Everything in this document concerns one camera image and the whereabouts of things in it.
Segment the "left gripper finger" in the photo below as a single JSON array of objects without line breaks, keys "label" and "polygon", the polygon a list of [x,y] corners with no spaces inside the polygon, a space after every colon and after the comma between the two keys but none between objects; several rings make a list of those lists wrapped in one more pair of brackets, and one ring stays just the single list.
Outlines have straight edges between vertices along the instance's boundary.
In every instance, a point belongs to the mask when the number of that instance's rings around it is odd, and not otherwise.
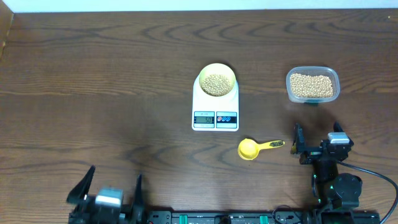
[{"label": "left gripper finger", "polygon": [[85,176],[70,191],[67,197],[68,203],[79,204],[85,200],[85,196],[88,194],[91,182],[93,180],[95,169],[95,166],[91,166]]},{"label": "left gripper finger", "polygon": [[132,217],[142,218],[144,216],[144,200],[142,196],[142,175],[137,177],[136,188],[134,192],[134,201],[132,203]]}]

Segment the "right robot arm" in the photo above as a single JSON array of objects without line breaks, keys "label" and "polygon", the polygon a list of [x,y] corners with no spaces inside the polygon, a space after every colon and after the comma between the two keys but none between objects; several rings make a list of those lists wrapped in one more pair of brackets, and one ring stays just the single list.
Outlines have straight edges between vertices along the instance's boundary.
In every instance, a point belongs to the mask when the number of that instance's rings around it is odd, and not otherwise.
[{"label": "right robot arm", "polygon": [[352,209],[359,206],[363,182],[356,175],[339,173],[337,168],[353,146],[337,122],[319,146],[307,146],[301,125],[295,125],[290,153],[300,156],[301,165],[313,167],[312,191],[318,198],[318,207],[303,213],[304,223],[354,223]]}]

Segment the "yellow measuring scoop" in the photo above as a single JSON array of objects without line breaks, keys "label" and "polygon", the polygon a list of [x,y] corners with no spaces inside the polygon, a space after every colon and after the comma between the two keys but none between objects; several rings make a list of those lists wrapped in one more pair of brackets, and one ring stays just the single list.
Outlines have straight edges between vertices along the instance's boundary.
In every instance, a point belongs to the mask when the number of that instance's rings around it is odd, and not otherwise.
[{"label": "yellow measuring scoop", "polygon": [[274,140],[259,144],[255,140],[246,138],[238,145],[238,155],[246,161],[251,161],[259,155],[261,150],[276,149],[282,147],[284,144],[283,140]]}]

